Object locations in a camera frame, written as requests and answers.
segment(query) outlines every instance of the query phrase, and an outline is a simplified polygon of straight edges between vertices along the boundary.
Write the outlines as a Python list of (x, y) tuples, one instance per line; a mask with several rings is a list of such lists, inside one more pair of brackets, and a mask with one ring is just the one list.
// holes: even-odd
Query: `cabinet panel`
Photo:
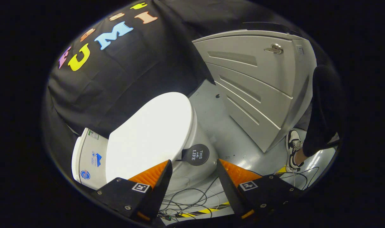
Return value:
[(211, 63), (207, 66), (218, 84), (249, 102), (278, 127), (282, 126), (292, 97), (248, 75)]
[(265, 152), (280, 129), (234, 92), (219, 83), (217, 83), (217, 86), (223, 91), (221, 98), (229, 115)]
[[(277, 43), (281, 54), (265, 51)], [(227, 36), (194, 43), (206, 63), (256, 78), (292, 96), (295, 58), (292, 41), (267, 36)]]

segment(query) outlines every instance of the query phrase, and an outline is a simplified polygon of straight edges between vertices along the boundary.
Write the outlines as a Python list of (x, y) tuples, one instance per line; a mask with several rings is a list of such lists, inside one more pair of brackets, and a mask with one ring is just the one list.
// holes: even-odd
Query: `colorful letter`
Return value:
[(88, 57), (90, 56), (90, 49), (87, 47), (88, 43), (86, 43), (82, 48), (80, 48), (80, 52), (84, 54), (84, 58), (79, 62), (77, 61), (77, 54), (73, 56), (73, 58), (68, 61), (68, 65), (71, 67), (72, 71), (76, 71), (80, 69), (81, 66), (87, 61)]
[(68, 51), (71, 49), (71, 47), (69, 47), (65, 53), (62, 55), (62, 57), (59, 59), (59, 69), (63, 66), (63, 64), (65, 63), (65, 60), (66, 60), (66, 57), (68, 55)]
[(124, 13), (119, 13), (119, 14), (117, 14), (117, 15), (114, 15), (114, 16), (110, 17), (110, 21), (113, 21), (113, 20), (115, 20), (115, 19), (118, 19), (118, 18), (120, 18), (120, 17), (122, 17), (122, 16), (124, 16), (124, 15), (125, 15)]
[(157, 19), (157, 17), (150, 16), (148, 11), (136, 15), (135, 18), (140, 18), (143, 21), (143, 24), (153, 22)]
[(91, 33), (93, 33), (95, 31), (94, 28), (88, 30), (81, 38), (80, 38), (80, 42), (82, 42), (85, 38), (87, 38)]
[(136, 5), (132, 6), (131, 9), (140, 9), (140, 8), (145, 7), (145, 6), (147, 6), (147, 4), (139, 3), (139, 4), (136, 4)]
[(119, 33), (118, 34), (119, 36), (123, 36), (132, 30), (133, 28), (126, 26), (125, 22), (121, 22), (112, 28), (112, 32), (103, 33), (99, 35), (94, 41), (98, 41), (101, 45), (101, 50), (103, 50), (104, 48), (106, 48), (108, 45), (111, 44), (111, 42), (107, 40), (112, 40), (112, 41), (116, 40), (117, 33)]

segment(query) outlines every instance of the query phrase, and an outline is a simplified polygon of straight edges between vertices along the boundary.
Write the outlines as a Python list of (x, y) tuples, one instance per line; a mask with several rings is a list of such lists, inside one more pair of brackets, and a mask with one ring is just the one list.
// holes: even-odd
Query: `letter m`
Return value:
[(112, 32), (103, 33), (103, 34), (99, 35), (94, 41), (98, 41), (101, 45), (101, 50), (103, 50), (104, 48), (106, 48), (108, 45), (111, 44), (111, 42), (107, 41), (107, 40), (114, 41), (114, 40), (116, 40), (117, 35), (123, 36), (132, 30), (133, 30), (133, 28), (126, 26), (125, 22), (120, 22), (119, 24), (115, 25), (112, 28)]

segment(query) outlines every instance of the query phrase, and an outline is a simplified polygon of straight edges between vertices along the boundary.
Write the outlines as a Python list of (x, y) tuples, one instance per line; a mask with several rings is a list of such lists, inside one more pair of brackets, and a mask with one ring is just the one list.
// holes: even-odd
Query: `black pants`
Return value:
[(312, 87), (312, 111), (302, 148), (307, 157), (324, 148), (336, 132), (342, 139), (348, 129), (347, 96), (339, 75), (327, 66), (318, 66)]

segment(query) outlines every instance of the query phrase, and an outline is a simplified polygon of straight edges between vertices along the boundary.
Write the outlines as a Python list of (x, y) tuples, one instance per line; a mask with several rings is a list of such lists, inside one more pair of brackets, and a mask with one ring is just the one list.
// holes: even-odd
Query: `toilet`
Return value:
[(114, 178), (129, 179), (168, 159), (173, 174), (166, 195), (199, 183), (217, 166), (217, 152), (198, 124), (194, 107), (178, 92), (147, 102), (108, 139), (85, 128), (74, 146), (72, 175), (97, 190)]

